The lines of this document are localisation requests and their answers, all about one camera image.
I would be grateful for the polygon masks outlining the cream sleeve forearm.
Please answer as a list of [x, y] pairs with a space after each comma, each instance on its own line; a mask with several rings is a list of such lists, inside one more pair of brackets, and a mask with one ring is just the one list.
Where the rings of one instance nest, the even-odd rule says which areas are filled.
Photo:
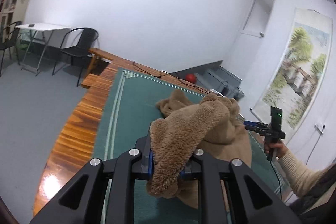
[[278, 163], [285, 172], [286, 179], [293, 193], [298, 198], [307, 194], [307, 192], [317, 184], [319, 179], [333, 166], [333, 164], [331, 164], [325, 169], [318, 171], [309, 169], [303, 162], [298, 160], [290, 150], [278, 160]]

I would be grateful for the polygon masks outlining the person right hand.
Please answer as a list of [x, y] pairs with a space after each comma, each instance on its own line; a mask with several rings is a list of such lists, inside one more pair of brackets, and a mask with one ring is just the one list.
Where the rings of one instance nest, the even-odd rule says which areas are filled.
[[278, 139], [276, 143], [264, 139], [264, 153], [267, 155], [267, 159], [272, 162], [276, 157], [281, 159], [288, 152], [288, 147]]

